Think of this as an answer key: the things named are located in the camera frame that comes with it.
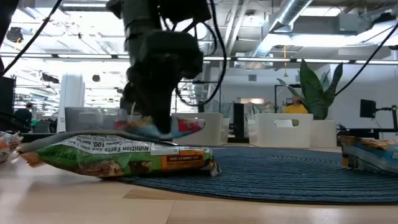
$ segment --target round rug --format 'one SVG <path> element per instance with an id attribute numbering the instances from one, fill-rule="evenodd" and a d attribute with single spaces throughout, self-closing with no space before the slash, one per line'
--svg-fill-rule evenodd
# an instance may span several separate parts
<path id="1" fill-rule="evenodd" d="M 223 173 L 191 172 L 120 181 L 208 197 L 260 202 L 397 204 L 398 175 L 341 166 L 341 153 L 226 147 L 213 150 Z"/>

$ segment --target snack bag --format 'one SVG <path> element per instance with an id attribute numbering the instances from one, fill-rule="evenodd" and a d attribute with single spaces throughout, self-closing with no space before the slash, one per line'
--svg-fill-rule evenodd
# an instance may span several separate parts
<path id="1" fill-rule="evenodd" d="M 116 135 L 76 135 L 20 155 L 32 167 L 43 163 L 96 177 L 151 174 L 210 166 L 221 173 L 211 149 L 166 142 L 135 141 Z"/>
<path id="2" fill-rule="evenodd" d="M 23 137 L 19 137 L 18 134 L 9 134 L 0 131 L 0 163 L 7 161 L 8 156 L 14 152 L 22 139 Z"/>
<path id="3" fill-rule="evenodd" d="M 398 141 L 340 137 L 343 166 L 398 173 Z"/>
<path id="4" fill-rule="evenodd" d="M 198 132 L 205 127 L 204 119 L 182 119 L 172 116 L 171 123 L 171 132 L 168 134 L 162 134 L 153 124 L 151 117 L 131 122 L 117 121 L 114 128 L 152 139 L 176 139 Z"/>

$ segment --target orange label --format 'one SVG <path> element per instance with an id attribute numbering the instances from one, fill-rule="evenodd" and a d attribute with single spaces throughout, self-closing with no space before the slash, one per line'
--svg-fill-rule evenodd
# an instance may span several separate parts
<path id="1" fill-rule="evenodd" d="M 180 151 L 179 155 L 162 156 L 162 170 L 199 169 L 204 167 L 203 151 Z"/>

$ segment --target wooden floor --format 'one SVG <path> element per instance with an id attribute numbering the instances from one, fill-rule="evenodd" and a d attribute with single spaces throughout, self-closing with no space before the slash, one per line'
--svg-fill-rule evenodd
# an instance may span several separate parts
<path id="1" fill-rule="evenodd" d="M 102 182 L 22 159 L 0 165 L 0 223 L 398 223 L 395 206 L 239 202 Z"/>

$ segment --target potted plant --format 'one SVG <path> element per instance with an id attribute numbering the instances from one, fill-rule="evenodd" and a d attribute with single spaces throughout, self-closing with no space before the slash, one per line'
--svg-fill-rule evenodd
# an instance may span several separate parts
<path id="1" fill-rule="evenodd" d="M 299 97 L 306 109 L 313 115 L 312 123 L 312 147 L 336 146 L 336 123 L 325 120 L 329 107 L 335 100 L 336 87 L 343 74 L 343 64 L 339 64 L 333 74 L 332 81 L 328 78 L 329 72 L 324 73 L 319 79 L 302 60 L 299 75 L 302 94 L 288 86 L 285 81 L 278 78 L 281 85 L 286 86 L 290 92 Z"/>

